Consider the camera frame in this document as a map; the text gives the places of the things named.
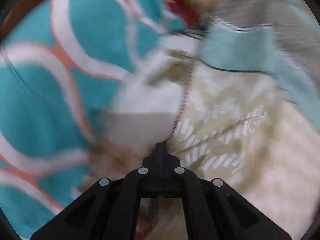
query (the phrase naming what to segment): white wavy stripe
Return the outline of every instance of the white wavy stripe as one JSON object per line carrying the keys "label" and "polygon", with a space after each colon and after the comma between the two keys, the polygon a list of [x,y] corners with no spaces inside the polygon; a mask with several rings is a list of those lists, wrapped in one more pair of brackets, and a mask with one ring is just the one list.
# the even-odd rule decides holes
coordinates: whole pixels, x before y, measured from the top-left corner
{"label": "white wavy stripe", "polygon": [[162,28],[164,28],[164,32],[168,33],[168,29],[166,28],[166,26],[170,26],[170,22],[173,20],[177,20],[178,17],[176,15],[174,15],[172,12],[170,12],[167,8],[163,8],[161,10],[161,15],[162,15],[162,22],[161,22],[161,26]]}
{"label": "white wavy stripe", "polygon": [[213,17],[213,24],[216,24],[232,32],[248,32],[248,31],[254,31],[258,29],[265,29],[265,28],[272,27],[272,23],[262,23],[262,24],[251,26],[251,27],[239,27],[230,22],[226,22],[220,19],[219,17]]}
{"label": "white wavy stripe", "polygon": [[29,182],[18,176],[10,174],[7,171],[0,171],[0,184],[12,186],[25,192],[27,195],[46,207],[54,215],[58,215],[62,211],[61,207],[58,206],[57,203],[49,197],[49,195],[41,192]]}
{"label": "white wavy stripe", "polygon": [[90,130],[90,126],[84,119],[82,104],[78,97],[72,76],[54,54],[46,47],[38,44],[20,43],[6,48],[5,54],[0,54],[0,63],[2,61],[5,62],[5,56],[8,57],[13,65],[33,62],[48,70],[57,80],[62,90],[64,100],[81,133],[88,141],[94,141],[94,135]]}
{"label": "white wavy stripe", "polygon": [[18,152],[0,133],[0,155],[7,163],[20,171],[43,177],[58,170],[88,163],[88,155],[80,149],[69,149],[59,153],[59,157],[34,158]]}
{"label": "white wavy stripe", "polygon": [[160,34],[167,33],[167,30],[163,26],[159,26],[152,19],[145,16],[145,12],[143,8],[139,5],[137,0],[127,0],[127,1],[129,5],[132,7],[132,9],[134,10],[135,15],[138,16],[138,19],[140,20],[140,22],[147,25],[157,33],[160,33]]}
{"label": "white wavy stripe", "polygon": [[[124,1],[124,0],[114,0],[116,1],[121,7],[122,9],[124,10],[125,14],[126,14],[126,17],[127,17],[127,28],[126,28],[126,43],[127,43],[127,50],[128,50],[128,53],[129,53],[129,56],[132,60],[132,62],[136,65],[136,67],[139,67],[141,65],[141,60],[140,60],[140,57],[137,53],[137,35],[138,35],[138,29],[135,25],[135,20],[134,20],[134,15],[133,15],[133,12],[131,11],[131,7],[128,6],[128,4]],[[61,0],[59,2],[59,4],[61,4],[63,7],[68,7],[68,0]],[[59,6],[55,6],[57,10],[62,10],[62,8],[59,8]],[[53,24],[53,28],[54,28],[54,32],[56,33],[56,31],[59,31],[60,33],[56,33],[56,35],[58,36],[57,39],[60,41],[60,42],[64,42],[65,45],[62,45],[64,50],[68,53],[68,55],[71,57],[71,59],[78,64],[78,61],[75,61],[73,58],[77,58],[77,57],[81,57],[79,58],[79,60],[83,60],[82,57],[85,57],[83,54],[81,54],[80,56],[78,55],[78,53],[81,53],[80,49],[80,45],[78,44],[77,40],[76,40],[76,37],[74,36],[73,34],[73,31],[72,31],[72,28],[70,26],[70,22],[69,22],[69,17],[65,17],[65,15],[62,15],[62,19],[58,18],[58,17],[54,17],[53,19],[54,21],[57,21],[57,23]],[[63,28],[59,28],[58,30],[56,30],[56,25],[59,26],[61,22],[63,21]],[[67,36],[70,36],[70,37],[66,37],[66,34],[65,34],[65,28],[67,28],[67,33],[68,35]],[[73,45],[76,45],[75,42],[78,44],[78,47],[76,47],[76,50],[74,50],[74,48],[65,48],[65,46],[69,46],[70,45],[70,41],[68,40],[69,38],[72,39],[72,36],[73,36],[73,40],[71,40],[72,44]]]}
{"label": "white wavy stripe", "polygon": [[52,31],[68,56],[90,75],[123,81],[129,75],[128,71],[89,57],[78,43],[70,23],[69,0],[51,0],[51,2]]}

